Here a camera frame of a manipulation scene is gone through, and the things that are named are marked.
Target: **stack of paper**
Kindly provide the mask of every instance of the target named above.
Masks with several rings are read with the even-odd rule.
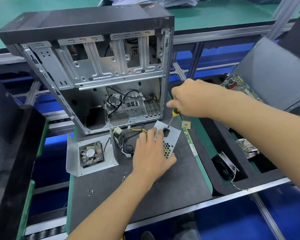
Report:
[[[127,5],[127,4],[144,4],[144,3],[159,3],[161,6],[196,6],[199,0],[111,0],[112,5]]]

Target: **green table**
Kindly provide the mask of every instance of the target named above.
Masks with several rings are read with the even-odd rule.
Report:
[[[23,12],[96,7],[99,0],[0,0],[0,28]],[[246,0],[200,1],[196,7],[171,7],[175,30],[201,29],[273,21],[277,5]],[[5,48],[0,40],[0,49]]]

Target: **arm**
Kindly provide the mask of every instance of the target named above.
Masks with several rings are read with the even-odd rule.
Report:
[[[258,148],[300,188],[300,117],[201,80],[187,79],[172,89],[178,108],[191,117],[208,117],[230,126]]]
[[[157,178],[177,161],[174,153],[164,157],[163,137],[156,128],[141,133],[136,141],[133,171],[100,206],[68,236],[68,240],[119,240],[136,207]]]

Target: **green circuit board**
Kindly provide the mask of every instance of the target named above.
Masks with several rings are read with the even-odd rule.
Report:
[[[262,99],[242,80],[238,74],[233,74],[232,76],[227,77],[220,86],[230,90],[244,92],[253,99],[263,102]]]

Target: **cooling fan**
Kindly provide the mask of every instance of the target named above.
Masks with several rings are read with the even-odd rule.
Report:
[[[105,161],[102,144],[100,141],[81,146],[79,150],[80,166],[82,168],[90,167]]]

